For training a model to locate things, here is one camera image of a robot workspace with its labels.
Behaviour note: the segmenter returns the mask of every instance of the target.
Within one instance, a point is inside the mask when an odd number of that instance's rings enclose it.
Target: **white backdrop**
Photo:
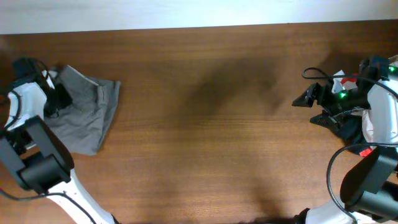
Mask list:
[[[0,34],[398,19],[398,0],[0,0]]]

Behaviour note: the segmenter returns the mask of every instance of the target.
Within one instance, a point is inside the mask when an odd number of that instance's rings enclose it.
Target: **gray cloth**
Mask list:
[[[85,77],[69,65],[54,82],[64,85],[73,103],[45,123],[70,152],[95,155],[115,114],[120,82]]]

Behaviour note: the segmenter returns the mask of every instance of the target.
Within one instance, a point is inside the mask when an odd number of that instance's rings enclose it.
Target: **wooden table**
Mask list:
[[[356,72],[361,59],[398,54],[398,21],[279,24],[0,36],[11,61],[39,58],[120,80],[100,152],[74,154],[97,202],[123,223],[236,223],[291,217],[330,199],[325,172],[343,143],[294,108],[306,67]],[[342,154],[332,179],[360,157]],[[1,168],[1,188],[24,192]],[[0,198],[3,223],[72,223],[49,200]]]

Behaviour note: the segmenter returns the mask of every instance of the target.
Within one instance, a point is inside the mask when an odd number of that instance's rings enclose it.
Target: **fabric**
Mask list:
[[[86,77],[67,65],[55,84],[61,83],[73,103],[45,123],[70,152],[95,155],[112,122],[119,98],[119,81]]]

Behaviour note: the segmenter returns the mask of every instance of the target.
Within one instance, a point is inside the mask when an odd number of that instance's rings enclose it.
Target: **folded cloth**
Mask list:
[[[64,85],[73,103],[45,123],[70,152],[95,155],[118,106],[121,83],[86,77],[69,65],[54,82]]]

